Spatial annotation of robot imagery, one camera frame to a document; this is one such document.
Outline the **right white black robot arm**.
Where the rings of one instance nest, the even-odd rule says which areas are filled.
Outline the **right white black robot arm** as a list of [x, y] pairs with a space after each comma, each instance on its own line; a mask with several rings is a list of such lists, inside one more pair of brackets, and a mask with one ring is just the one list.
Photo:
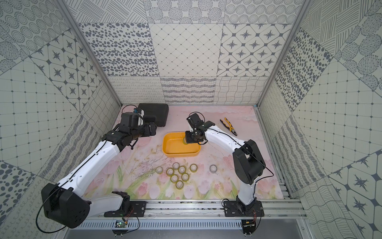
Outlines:
[[238, 202], [249, 206], [255, 201], [256, 180], [262, 176], [266, 164], [253, 140], [243, 141], [232, 137], [211, 121], [203, 121], [196, 112], [187, 117], [190, 130], [185, 132], [187, 144], [214, 143], [232, 154], [234, 170], [242, 185]]

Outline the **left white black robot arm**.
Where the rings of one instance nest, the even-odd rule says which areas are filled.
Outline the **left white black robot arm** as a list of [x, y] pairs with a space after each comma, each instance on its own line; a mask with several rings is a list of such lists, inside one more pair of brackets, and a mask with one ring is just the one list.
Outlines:
[[117, 157], [126, 147], [133, 149], [138, 139], [156, 134], [154, 122], [145, 122], [141, 113], [123, 113], [121, 122], [107, 132], [100, 143], [67, 176], [58, 183], [48, 183], [41, 191], [42, 206], [39, 209], [45, 217], [70, 229], [78, 227], [93, 215], [132, 215], [130, 196], [121, 191], [113, 191], [111, 196], [86, 200], [84, 194], [95, 177]]

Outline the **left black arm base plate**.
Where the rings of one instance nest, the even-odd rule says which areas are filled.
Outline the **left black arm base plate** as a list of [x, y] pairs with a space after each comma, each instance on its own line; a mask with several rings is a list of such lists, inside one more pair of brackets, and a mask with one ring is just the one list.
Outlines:
[[146, 205], [146, 201], [125, 201], [118, 210], [105, 212], [103, 216], [106, 218], [127, 216], [141, 218], [145, 215]]

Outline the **clear grey tape roll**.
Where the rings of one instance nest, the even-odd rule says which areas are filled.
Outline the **clear grey tape roll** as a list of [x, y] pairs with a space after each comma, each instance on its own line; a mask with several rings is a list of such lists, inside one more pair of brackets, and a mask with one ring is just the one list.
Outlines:
[[211, 165], [210, 166], [210, 173], [217, 173], [217, 166], [216, 165]]

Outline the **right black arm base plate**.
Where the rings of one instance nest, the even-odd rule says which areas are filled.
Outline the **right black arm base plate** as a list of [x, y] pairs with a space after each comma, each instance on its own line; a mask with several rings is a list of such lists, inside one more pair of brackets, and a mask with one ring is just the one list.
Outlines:
[[254, 200], [249, 205], [244, 205], [240, 201], [222, 201], [224, 214], [226, 217], [263, 217], [265, 215], [262, 202]]

